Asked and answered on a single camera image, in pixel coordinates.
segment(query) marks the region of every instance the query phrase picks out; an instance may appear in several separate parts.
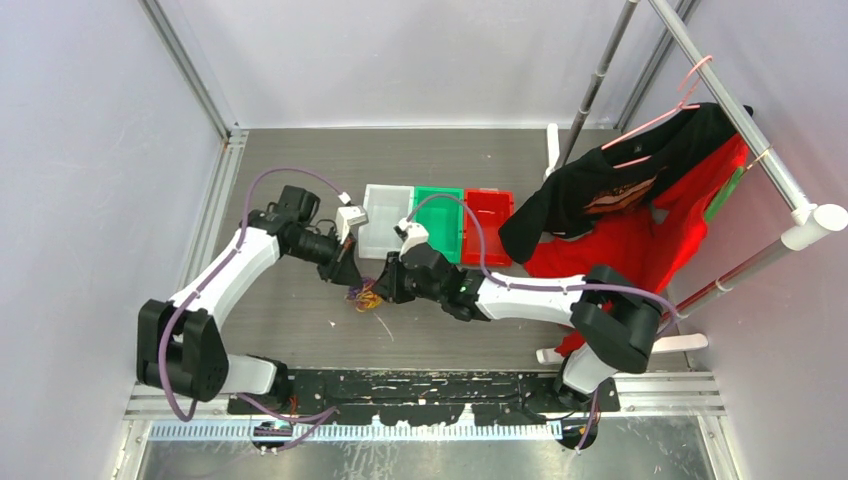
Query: clothes hanger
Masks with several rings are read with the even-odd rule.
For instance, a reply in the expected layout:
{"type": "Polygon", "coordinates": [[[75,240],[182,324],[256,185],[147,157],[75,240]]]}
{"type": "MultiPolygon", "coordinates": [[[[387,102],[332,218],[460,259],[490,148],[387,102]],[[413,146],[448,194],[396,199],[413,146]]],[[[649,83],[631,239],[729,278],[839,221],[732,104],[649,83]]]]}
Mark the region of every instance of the clothes hanger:
{"type": "MultiPolygon", "coordinates": [[[[701,68],[701,66],[703,66],[705,63],[707,63],[708,61],[710,61],[712,59],[713,59],[712,55],[707,55],[706,57],[702,58],[700,62],[696,63],[695,66],[692,67],[691,70],[689,70],[689,73],[686,74],[686,77],[683,79],[683,82],[680,84],[680,86],[677,87],[677,91],[678,92],[682,91],[683,87],[685,87],[686,84],[689,83],[689,79],[692,77],[692,74],[694,74],[699,68],[701,68]]],[[[689,89],[689,91],[686,92],[686,95],[684,95],[683,98],[680,99],[680,102],[678,102],[678,104],[675,105],[674,108],[663,113],[662,115],[651,120],[650,122],[647,122],[644,125],[641,125],[641,126],[635,128],[635,129],[625,133],[624,135],[616,138],[615,140],[607,143],[606,145],[601,147],[601,150],[606,150],[607,148],[609,148],[609,147],[611,147],[611,146],[613,146],[613,145],[615,145],[619,142],[623,142],[624,140],[627,140],[628,138],[632,138],[637,133],[639,133],[639,132],[641,132],[641,131],[643,131],[643,130],[645,130],[645,129],[647,129],[647,128],[649,128],[649,127],[651,127],[651,126],[653,126],[653,125],[655,125],[655,124],[657,124],[657,123],[659,123],[663,120],[665,120],[666,118],[674,115],[675,113],[677,113],[681,110],[697,110],[698,108],[700,108],[700,105],[686,105],[686,102],[689,101],[689,97],[691,97],[692,94],[695,93],[695,89],[698,88],[698,84],[700,82],[701,82],[701,77],[696,78],[695,83],[692,84],[692,87],[689,89]]],[[[651,158],[650,155],[648,155],[646,157],[642,157],[642,158],[637,158],[636,160],[631,160],[629,162],[622,163],[621,165],[616,165],[613,168],[623,168],[623,167],[628,167],[630,165],[636,165],[637,163],[642,163],[649,158],[651,158]]]]}

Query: clothing rack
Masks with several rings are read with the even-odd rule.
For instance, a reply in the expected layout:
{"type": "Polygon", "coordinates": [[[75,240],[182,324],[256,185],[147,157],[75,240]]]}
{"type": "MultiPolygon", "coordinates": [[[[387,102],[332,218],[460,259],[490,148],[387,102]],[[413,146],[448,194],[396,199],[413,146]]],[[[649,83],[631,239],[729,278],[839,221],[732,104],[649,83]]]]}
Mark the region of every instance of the clothing rack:
{"type": "MultiPolygon", "coordinates": [[[[677,45],[683,50],[686,58],[689,59],[692,65],[700,62],[704,58],[704,55],[701,54],[698,47],[692,41],[689,35],[689,29],[683,20],[680,19],[677,11],[668,4],[667,0],[648,1],[665,24],[668,32],[677,42],[677,45]]],[[[592,81],[586,90],[580,108],[577,110],[577,115],[574,117],[571,129],[566,136],[561,150],[558,148],[559,141],[556,125],[551,124],[548,126],[549,166],[546,170],[546,176],[550,175],[559,165],[565,163],[574,148],[577,136],[583,129],[583,123],[589,115],[595,96],[603,83],[607,69],[612,62],[615,51],[624,36],[624,32],[630,23],[630,19],[638,3],[639,0],[627,0],[625,2],[618,21],[613,28],[612,35],[604,49],[604,53],[601,55],[601,61],[592,74],[592,81]]],[[[722,110],[724,110],[730,122],[745,140],[745,143],[748,144],[751,152],[756,155],[755,162],[762,166],[772,184],[780,192],[786,205],[789,206],[795,225],[781,234],[780,238],[770,245],[681,302],[677,306],[681,318],[688,317],[692,312],[706,303],[733,290],[749,277],[789,253],[803,250],[825,236],[844,230],[848,226],[848,212],[843,207],[832,204],[816,205],[807,199],[807,195],[801,189],[801,186],[798,185],[795,177],[792,176],[792,173],[780,159],[780,156],[775,152],[772,144],[766,139],[763,132],[742,107],[742,104],[724,86],[710,63],[704,62],[698,69],[702,81],[713,97],[715,97],[716,102],[721,106],[722,110]]]]}

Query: metal rod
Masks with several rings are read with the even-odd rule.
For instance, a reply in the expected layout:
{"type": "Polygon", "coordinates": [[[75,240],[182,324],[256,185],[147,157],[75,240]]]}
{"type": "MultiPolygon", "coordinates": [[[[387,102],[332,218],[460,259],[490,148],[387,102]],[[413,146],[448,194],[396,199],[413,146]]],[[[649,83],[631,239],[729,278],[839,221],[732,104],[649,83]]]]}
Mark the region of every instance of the metal rod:
{"type": "MultiPolygon", "coordinates": [[[[693,65],[701,61],[704,56],[698,51],[698,47],[689,35],[689,29],[680,20],[677,12],[671,8],[666,0],[649,1],[689,61],[693,65]]],[[[713,94],[718,104],[721,105],[721,108],[727,114],[728,118],[730,118],[733,126],[736,127],[736,130],[742,135],[748,146],[751,147],[752,153],[754,155],[760,155],[768,151],[763,156],[760,164],[780,192],[783,200],[789,205],[789,208],[792,211],[808,210],[810,208],[810,201],[807,199],[800,185],[798,185],[795,177],[792,176],[792,173],[789,172],[786,165],[784,165],[774,149],[771,148],[771,144],[766,140],[765,135],[763,135],[757,124],[754,123],[751,116],[748,115],[748,112],[742,108],[739,101],[721,83],[721,80],[713,72],[709,63],[704,64],[700,68],[699,73],[704,84],[707,85],[707,88],[713,94]]]]}
{"type": "Polygon", "coordinates": [[[681,317],[688,317],[695,310],[721,297],[741,282],[792,252],[793,250],[787,248],[781,240],[776,240],[771,245],[755,253],[749,259],[692,294],[677,306],[677,311],[680,312],[681,317]]]}
{"type": "Polygon", "coordinates": [[[636,5],[638,4],[639,0],[627,0],[624,3],[624,8],[621,9],[621,14],[618,16],[618,21],[612,30],[612,36],[607,42],[607,48],[604,49],[604,53],[601,55],[598,68],[592,74],[589,89],[586,90],[586,94],[583,96],[583,102],[580,104],[580,108],[577,109],[577,115],[574,117],[571,128],[568,130],[568,135],[565,137],[565,142],[562,144],[555,168],[559,168],[565,164],[568,156],[571,155],[571,150],[574,149],[574,144],[577,142],[577,136],[583,130],[586,117],[589,116],[589,112],[592,110],[592,103],[595,102],[595,96],[598,94],[601,84],[604,83],[604,77],[612,62],[612,57],[618,49],[618,44],[621,43],[621,38],[624,36],[625,30],[627,30],[627,25],[630,23],[630,19],[633,17],[633,11],[636,10],[636,5]]]}
{"type": "MultiPolygon", "coordinates": [[[[678,15],[680,15],[683,23],[688,23],[700,3],[701,0],[680,0],[675,11],[678,15]]],[[[657,42],[657,46],[654,47],[654,51],[651,53],[648,63],[645,64],[645,68],[643,68],[642,73],[639,74],[639,80],[636,81],[636,86],[627,98],[627,103],[624,105],[624,109],[618,117],[618,122],[615,124],[616,130],[624,131],[630,126],[630,122],[633,121],[636,111],[639,109],[639,106],[642,105],[642,101],[645,99],[648,89],[650,89],[654,84],[654,80],[656,80],[660,68],[663,64],[665,64],[665,61],[668,60],[668,56],[671,54],[671,47],[674,46],[673,42],[674,37],[671,36],[668,29],[664,28],[663,33],[660,36],[660,40],[657,42]]]]}
{"type": "Polygon", "coordinates": [[[209,121],[212,122],[215,130],[218,131],[218,135],[222,139],[227,139],[230,136],[230,129],[227,127],[224,118],[221,116],[221,112],[218,111],[218,107],[215,106],[215,102],[206,90],[200,74],[194,68],[188,52],[186,52],[185,47],[180,42],[173,25],[171,25],[168,16],[162,9],[162,5],[159,4],[159,0],[139,0],[139,3],[150,18],[150,23],[153,24],[159,33],[159,37],[165,44],[165,48],[171,54],[171,58],[173,58],[180,73],[183,74],[183,78],[185,78],[195,98],[200,102],[203,111],[206,112],[206,116],[209,117],[209,121]]]}

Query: white bin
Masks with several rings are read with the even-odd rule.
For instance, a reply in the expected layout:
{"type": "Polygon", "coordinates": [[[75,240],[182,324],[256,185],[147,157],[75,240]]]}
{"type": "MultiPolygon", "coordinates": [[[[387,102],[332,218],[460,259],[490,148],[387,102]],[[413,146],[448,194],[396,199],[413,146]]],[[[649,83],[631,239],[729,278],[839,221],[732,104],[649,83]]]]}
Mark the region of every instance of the white bin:
{"type": "Polygon", "coordinates": [[[389,252],[400,250],[403,242],[394,231],[401,218],[412,211],[415,188],[400,185],[365,187],[363,207],[368,224],[359,229],[359,257],[385,260],[389,252]]]}

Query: hanging clothes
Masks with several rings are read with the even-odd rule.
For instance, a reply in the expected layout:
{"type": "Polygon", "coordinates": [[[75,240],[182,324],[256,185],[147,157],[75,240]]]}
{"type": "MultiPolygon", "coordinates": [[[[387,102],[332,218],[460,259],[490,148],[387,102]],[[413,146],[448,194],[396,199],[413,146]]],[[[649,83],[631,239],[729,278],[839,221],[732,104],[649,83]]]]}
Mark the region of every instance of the hanging clothes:
{"type": "Polygon", "coordinates": [[[526,263],[542,232],[577,238],[592,231],[604,216],[631,213],[675,185],[736,134],[719,105],[699,105],[606,150],[593,148],[556,170],[500,228],[506,253],[526,263]],[[634,165],[615,168],[646,156],[634,165]]]}
{"type": "MultiPolygon", "coordinates": [[[[540,244],[524,268],[534,277],[556,278],[587,273],[594,265],[609,265],[639,288],[660,293],[697,252],[710,218],[726,199],[743,171],[748,146],[738,134],[657,196],[652,205],[601,218],[593,231],[567,242],[540,244]],[[654,211],[667,211],[662,223],[654,211]]],[[[563,356],[580,348],[573,333],[556,351],[563,356]]]]}

